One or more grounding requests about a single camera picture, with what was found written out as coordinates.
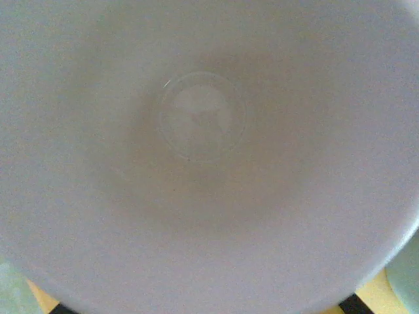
white bowl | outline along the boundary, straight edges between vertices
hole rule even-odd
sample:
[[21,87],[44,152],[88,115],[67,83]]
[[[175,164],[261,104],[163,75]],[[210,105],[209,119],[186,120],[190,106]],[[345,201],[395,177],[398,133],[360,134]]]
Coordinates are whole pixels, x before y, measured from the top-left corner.
[[0,12],[0,247],[76,310],[321,310],[418,226],[414,3]]

white ceramic surface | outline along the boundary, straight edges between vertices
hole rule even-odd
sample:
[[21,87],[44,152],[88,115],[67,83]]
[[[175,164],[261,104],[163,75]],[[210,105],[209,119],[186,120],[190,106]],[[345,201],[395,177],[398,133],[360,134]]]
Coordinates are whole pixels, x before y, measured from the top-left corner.
[[3,1],[2,251],[91,313],[336,303],[418,225],[406,7]]

yellow surface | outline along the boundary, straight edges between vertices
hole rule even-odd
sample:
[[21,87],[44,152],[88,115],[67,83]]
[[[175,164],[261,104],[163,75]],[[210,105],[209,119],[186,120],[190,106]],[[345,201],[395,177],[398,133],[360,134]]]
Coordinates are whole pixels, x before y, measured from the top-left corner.
[[[28,281],[28,283],[45,314],[56,307],[58,304],[57,300],[47,295],[30,281]],[[384,270],[372,281],[360,288],[356,294],[374,311],[375,314],[409,314],[390,288]],[[321,314],[343,314],[343,312],[336,306]]]
[[47,295],[45,292],[43,292],[40,288],[35,286],[34,283],[31,281],[27,281],[29,287],[32,290],[33,295],[38,300],[39,306],[43,310],[45,314],[50,313],[54,307],[57,306],[58,301],[55,300],[53,297]]
[[356,294],[375,314],[409,314],[393,293],[384,270],[360,288]]

light green object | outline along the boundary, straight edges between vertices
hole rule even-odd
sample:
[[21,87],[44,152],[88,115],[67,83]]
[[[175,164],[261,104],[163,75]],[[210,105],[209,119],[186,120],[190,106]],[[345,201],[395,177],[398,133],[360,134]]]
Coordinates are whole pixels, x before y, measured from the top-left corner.
[[25,277],[1,257],[0,314],[43,314]]
[[419,232],[386,268],[393,291],[410,314],[419,314]]

